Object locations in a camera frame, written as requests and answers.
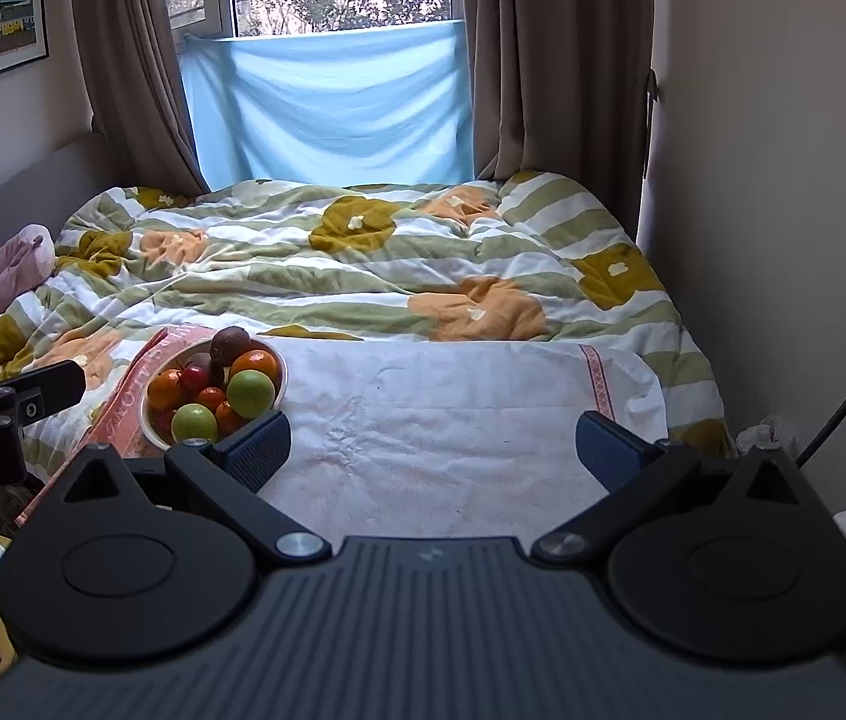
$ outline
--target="curtain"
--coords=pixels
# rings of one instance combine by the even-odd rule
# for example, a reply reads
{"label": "curtain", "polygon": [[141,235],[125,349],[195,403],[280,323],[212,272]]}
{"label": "curtain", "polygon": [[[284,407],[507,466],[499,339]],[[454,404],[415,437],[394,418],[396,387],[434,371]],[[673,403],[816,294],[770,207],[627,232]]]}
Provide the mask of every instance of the curtain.
{"label": "curtain", "polygon": [[127,175],[205,194],[166,1],[73,0],[73,12],[94,127]]}
{"label": "curtain", "polygon": [[190,38],[180,65],[212,189],[473,180],[462,22]]}
{"label": "curtain", "polygon": [[463,0],[478,177],[549,170],[636,233],[653,0]]}

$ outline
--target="plastic bag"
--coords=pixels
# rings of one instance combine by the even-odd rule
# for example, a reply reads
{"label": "plastic bag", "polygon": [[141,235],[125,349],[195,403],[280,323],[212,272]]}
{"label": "plastic bag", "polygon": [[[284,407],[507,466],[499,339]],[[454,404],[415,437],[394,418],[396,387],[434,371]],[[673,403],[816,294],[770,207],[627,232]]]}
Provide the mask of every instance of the plastic bag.
{"label": "plastic bag", "polygon": [[746,428],[736,437],[736,448],[741,455],[757,449],[781,449],[790,457],[796,457],[796,439],[775,413],[765,416],[760,424]]}

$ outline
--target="green apple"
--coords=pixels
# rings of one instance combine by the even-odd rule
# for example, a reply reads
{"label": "green apple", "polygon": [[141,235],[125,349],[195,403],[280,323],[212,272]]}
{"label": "green apple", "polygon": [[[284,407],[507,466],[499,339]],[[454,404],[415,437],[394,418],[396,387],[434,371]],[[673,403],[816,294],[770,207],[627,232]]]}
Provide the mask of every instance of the green apple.
{"label": "green apple", "polygon": [[170,432],[175,442],[184,442],[186,439],[206,439],[214,442],[217,440],[217,431],[217,418],[206,406],[199,403],[180,406],[170,423]]}
{"label": "green apple", "polygon": [[243,419],[256,419],[272,407],[276,389],[266,373],[241,370],[226,386],[226,399]]}

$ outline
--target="white bowl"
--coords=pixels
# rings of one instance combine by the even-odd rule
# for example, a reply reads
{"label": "white bowl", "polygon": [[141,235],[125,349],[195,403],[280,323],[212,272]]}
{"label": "white bowl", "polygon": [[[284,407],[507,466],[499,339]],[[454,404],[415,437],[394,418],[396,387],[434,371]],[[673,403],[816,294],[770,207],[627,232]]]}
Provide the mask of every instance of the white bowl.
{"label": "white bowl", "polygon": [[[143,388],[143,397],[140,398],[140,430],[143,431],[143,435],[146,436],[146,440],[157,449],[165,452],[170,448],[170,445],[168,445],[165,440],[161,439],[160,434],[157,432],[156,428],[153,427],[151,418],[149,417],[149,399],[146,397],[146,391],[149,389],[149,382],[168,368],[182,368],[185,362],[189,360],[190,357],[193,357],[196,352],[209,352],[210,341],[210,338],[207,338],[206,341],[192,343],[176,357],[167,360],[164,365],[161,365],[158,370],[149,377],[149,381],[146,382],[146,387]],[[261,336],[252,336],[252,341],[254,349],[266,349],[266,351],[271,353],[273,357],[276,357],[277,365],[280,367],[280,386],[276,391],[276,399],[273,400],[272,408],[279,408],[280,402],[283,400],[283,394],[287,391],[287,361],[283,359],[282,354],[280,354],[274,346],[267,343]]]}

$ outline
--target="triangular hole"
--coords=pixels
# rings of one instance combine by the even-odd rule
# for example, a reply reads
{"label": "triangular hole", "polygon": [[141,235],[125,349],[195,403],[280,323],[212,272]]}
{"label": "triangular hole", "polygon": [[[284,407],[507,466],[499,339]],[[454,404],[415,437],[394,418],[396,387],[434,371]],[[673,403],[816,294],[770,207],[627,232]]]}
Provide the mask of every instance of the triangular hole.
{"label": "triangular hole", "polygon": [[746,491],[746,497],[757,501],[773,501],[775,503],[799,503],[796,495],[790,489],[786,479],[775,463],[763,461],[760,469],[753,478],[753,483]]}
{"label": "triangular hole", "polygon": [[98,498],[114,498],[119,495],[117,485],[102,460],[93,460],[83,469],[63,499],[66,503],[94,501]]}

